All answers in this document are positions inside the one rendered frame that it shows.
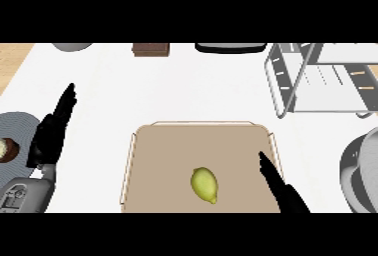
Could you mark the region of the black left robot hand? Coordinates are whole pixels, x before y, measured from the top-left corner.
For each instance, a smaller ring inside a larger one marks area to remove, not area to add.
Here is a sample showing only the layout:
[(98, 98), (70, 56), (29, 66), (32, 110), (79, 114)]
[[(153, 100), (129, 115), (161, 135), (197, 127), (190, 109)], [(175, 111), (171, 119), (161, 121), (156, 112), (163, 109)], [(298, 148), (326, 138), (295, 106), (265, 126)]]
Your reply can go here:
[(76, 104), (75, 95), (75, 85), (69, 84), (59, 98), (54, 111), (45, 115), (36, 126), (29, 145), (28, 168), (36, 168), (44, 164), (57, 163), (63, 147), (66, 126)]

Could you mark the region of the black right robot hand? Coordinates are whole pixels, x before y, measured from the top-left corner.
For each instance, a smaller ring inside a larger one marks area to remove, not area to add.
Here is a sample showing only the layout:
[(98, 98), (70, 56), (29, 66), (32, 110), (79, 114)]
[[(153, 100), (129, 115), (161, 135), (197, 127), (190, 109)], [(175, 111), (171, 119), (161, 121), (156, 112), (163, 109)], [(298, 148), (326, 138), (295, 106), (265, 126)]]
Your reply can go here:
[(258, 152), (259, 173), (264, 176), (282, 213), (308, 213), (308, 207), (293, 187), (283, 182), (276, 167), (265, 154)]

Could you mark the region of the tan wooden tray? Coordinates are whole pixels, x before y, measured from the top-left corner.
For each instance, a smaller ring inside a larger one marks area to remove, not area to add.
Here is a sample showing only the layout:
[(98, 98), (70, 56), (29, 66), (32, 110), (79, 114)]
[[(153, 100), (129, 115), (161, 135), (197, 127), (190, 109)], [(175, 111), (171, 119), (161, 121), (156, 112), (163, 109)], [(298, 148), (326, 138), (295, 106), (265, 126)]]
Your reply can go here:
[[(251, 122), (156, 122), (131, 139), (121, 211), (276, 212), (259, 173), (259, 157), (276, 158), (274, 136)], [(199, 199), (193, 170), (205, 167), (218, 182), (217, 201)]]

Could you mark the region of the grey round placemat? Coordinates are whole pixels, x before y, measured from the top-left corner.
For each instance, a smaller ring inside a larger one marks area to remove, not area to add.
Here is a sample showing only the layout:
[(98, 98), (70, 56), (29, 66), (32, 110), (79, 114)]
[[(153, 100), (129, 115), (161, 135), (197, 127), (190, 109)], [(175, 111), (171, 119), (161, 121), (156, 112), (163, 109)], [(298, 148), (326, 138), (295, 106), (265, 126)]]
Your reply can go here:
[(26, 160), (38, 124), (38, 119), (26, 112), (0, 114), (0, 139), (7, 145), (7, 153), (0, 157), (0, 189), (13, 178), (28, 178), (32, 173)]

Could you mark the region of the brown cupcake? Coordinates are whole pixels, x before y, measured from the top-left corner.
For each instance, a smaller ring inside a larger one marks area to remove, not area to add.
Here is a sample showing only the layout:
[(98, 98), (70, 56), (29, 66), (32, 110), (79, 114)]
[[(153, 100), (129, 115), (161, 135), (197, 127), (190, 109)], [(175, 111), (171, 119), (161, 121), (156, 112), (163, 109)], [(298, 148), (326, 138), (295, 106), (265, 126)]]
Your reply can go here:
[(0, 138), (0, 163), (10, 162), (19, 153), (19, 144), (11, 138)]

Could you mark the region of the grey metal pot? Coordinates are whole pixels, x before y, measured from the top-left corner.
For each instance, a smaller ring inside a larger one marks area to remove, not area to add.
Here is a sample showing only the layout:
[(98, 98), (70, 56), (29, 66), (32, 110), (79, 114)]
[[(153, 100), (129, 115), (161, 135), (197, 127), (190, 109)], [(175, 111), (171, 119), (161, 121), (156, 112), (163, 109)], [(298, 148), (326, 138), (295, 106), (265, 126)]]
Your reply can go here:
[(354, 213), (378, 213), (378, 127), (357, 137), (341, 155), (339, 185)]

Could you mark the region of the grey round bowl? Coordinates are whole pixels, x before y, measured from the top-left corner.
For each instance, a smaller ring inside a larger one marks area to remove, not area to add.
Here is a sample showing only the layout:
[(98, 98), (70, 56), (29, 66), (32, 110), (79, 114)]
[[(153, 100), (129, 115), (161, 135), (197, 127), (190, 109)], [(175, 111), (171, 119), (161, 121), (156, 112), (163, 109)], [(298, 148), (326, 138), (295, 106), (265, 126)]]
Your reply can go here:
[(90, 43), (54, 43), (53, 46), (63, 52), (75, 52), (84, 50)]

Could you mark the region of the brown wooden block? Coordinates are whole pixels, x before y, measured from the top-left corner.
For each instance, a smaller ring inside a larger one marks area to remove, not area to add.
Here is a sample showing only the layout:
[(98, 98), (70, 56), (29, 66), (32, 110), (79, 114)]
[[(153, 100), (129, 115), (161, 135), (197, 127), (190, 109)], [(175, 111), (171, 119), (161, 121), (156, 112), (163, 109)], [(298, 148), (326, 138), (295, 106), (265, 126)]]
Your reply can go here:
[(169, 44), (134, 43), (131, 51), (135, 57), (166, 57), (169, 53)]

